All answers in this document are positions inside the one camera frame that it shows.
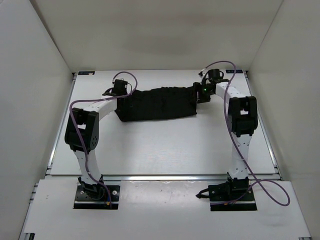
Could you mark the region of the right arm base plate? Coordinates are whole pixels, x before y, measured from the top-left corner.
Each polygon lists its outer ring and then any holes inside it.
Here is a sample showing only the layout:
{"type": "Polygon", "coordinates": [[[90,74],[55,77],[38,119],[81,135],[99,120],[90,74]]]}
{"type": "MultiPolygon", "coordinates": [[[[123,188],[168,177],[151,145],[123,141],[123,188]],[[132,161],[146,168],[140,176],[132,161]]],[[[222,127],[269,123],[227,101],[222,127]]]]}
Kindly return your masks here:
{"type": "Polygon", "coordinates": [[[208,185],[195,196],[198,199],[209,199],[211,212],[246,212],[257,211],[253,190],[236,188],[230,183],[208,185]]]}

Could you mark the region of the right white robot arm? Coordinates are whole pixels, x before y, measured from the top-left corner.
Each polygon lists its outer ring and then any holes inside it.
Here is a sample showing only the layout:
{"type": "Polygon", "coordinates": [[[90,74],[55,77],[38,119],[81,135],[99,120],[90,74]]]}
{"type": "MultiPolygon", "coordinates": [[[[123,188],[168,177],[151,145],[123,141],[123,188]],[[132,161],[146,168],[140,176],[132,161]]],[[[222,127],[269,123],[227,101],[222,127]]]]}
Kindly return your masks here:
{"type": "Polygon", "coordinates": [[[236,200],[249,186],[248,159],[252,136],[258,127],[257,99],[241,93],[232,86],[219,69],[203,70],[198,74],[201,82],[194,84],[198,103],[206,103],[212,95],[223,100],[227,129],[232,140],[231,167],[227,173],[224,195],[236,200]]]}

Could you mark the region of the black pleated skirt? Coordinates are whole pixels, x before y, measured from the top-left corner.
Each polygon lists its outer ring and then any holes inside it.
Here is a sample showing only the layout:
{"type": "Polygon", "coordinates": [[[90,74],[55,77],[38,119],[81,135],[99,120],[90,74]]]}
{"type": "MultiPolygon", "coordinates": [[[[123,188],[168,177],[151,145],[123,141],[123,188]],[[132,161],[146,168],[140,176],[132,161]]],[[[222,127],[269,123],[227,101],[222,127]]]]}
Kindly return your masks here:
{"type": "Polygon", "coordinates": [[[190,117],[197,114],[197,95],[192,86],[135,90],[117,100],[115,113],[122,122],[190,117]]]}

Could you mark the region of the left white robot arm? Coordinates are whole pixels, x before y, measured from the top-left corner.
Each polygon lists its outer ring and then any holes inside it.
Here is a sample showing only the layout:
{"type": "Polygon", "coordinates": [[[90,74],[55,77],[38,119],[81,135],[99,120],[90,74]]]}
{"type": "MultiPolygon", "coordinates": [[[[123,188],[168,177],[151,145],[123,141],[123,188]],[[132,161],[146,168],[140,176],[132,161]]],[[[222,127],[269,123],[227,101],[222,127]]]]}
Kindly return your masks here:
{"type": "Polygon", "coordinates": [[[75,100],[69,105],[64,141],[77,158],[78,181],[93,199],[101,198],[106,188],[95,153],[100,120],[117,109],[118,100],[130,97],[136,91],[137,80],[130,92],[127,92],[128,84],[124,79],[113,79],[113,87],[102,98],[75,100]]]}

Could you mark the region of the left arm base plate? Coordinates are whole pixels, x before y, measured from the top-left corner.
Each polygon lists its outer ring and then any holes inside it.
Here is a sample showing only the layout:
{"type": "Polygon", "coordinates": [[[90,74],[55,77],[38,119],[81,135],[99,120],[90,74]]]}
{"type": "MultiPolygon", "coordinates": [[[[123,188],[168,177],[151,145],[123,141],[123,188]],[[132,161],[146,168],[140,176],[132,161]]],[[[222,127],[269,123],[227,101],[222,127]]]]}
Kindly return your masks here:
{"type": "Polygon", "coordinates": [[[104,193],[104,189],[98,195],[87,194],[82,186],[78,184],[73,208],[77,210],[117,210],[119,207],[121,186],[120,185],[107,185],[110,191],[110,197],[104,193]]]}

